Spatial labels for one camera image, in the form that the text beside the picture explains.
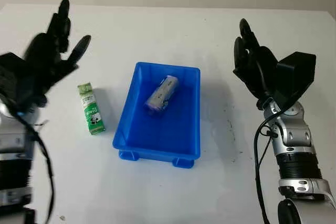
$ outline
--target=silver robot arm segment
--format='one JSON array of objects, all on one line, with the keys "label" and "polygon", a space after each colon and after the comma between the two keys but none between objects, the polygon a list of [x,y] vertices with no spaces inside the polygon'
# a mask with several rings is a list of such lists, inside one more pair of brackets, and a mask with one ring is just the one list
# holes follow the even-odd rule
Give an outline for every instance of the silver robot arm segment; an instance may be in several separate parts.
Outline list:
[{"label": "silver robot arm segment", "polygon": [[[264,111],[265,118],[279,112],[275,101]],[[336,223],[336,203],[329,183],[322,178],[304,109],[296,102],[289,110],[271,120],[269,126],[281,179],[279,191],[286,197],[279,204],[280,223]]]}]

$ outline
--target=blue tray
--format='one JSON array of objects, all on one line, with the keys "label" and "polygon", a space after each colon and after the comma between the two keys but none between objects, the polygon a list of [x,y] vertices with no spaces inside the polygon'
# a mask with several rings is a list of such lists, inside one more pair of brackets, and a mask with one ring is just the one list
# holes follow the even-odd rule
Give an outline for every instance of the blue tray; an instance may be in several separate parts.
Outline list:
[{"label": "blue tray", "polygon": [[[160,116],[149,115],[144,103],[167,75],[177,77],[180,86]],[[138,62],[113,139],[119,157],[193,167],[200,156],[200,78],[198,68]]]}]

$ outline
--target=green box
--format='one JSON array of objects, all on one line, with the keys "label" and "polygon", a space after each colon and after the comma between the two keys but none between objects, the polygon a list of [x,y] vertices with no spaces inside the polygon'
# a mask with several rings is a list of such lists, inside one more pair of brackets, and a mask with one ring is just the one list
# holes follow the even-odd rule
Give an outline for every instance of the green box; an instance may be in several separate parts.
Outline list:
[{"label": "green box", "polygon": [[89,126],[89,131],[92,135],[105,130],[104,123],[99,113],[95,95],[92,90],[91,83],[86,83],[78,86],[80,98],[84,107],[86,121]]}]

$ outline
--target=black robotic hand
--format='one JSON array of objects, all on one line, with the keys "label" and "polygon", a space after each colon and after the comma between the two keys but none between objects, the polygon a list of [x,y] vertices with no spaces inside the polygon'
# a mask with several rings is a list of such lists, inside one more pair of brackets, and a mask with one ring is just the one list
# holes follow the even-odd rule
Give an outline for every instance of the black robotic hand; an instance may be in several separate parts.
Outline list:
[{"label": "black robotic hand", "polygon": [[314,81],[316,56],[294,52],[278,62],[267,47],[259,45],[245,19],[239,28],[233,73],[258,99],[258,109],[263,110],[272,99],[281,109],[293,105]]},{"label": "black robotic hand", "polygon": [[35,36],[23,59],[11,52],[0,56],[0,99],[8,107],[25,112],[33,103],[45,106],[45,94],[51,86],[78,68],[76,63],[86,51],[91,36],[84,36],[69,58],[62,60],[61,53],[69,45],[68,13],[69,0],[62,0],[47,32]]}]

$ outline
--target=white table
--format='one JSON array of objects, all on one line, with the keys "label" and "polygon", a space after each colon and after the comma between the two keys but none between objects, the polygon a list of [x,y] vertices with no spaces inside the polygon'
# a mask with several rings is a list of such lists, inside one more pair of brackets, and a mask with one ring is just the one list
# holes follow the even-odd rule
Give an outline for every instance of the white table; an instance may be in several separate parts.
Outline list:
[{"label": "white table", "polygon": [[[22,55],[45,31],[57,6],[6,5],[0,52]],[[91,44],[80,68],[54,86],[40,121],[55,171],[51,223],[260,223],[253,136],[263,116],[232,70],[239,20],[245,17],[278,59],[294,51],[317,55],[315,82],[300,99],[320,168],[336,195],[335,21],[325,12],[245,9],[71,6],[70,49],[85,34]],[[135,63],[150,61],[201,70],[202,154],[192,169],[119,159],[111,142]],[[107,131],[88,132],[77,85],[90,81]],[[32,185],[38,222],[49,202],[45,162],[36,150]],[[271,223],[277,223],[278,167],[270,148],[261,169]]]}]

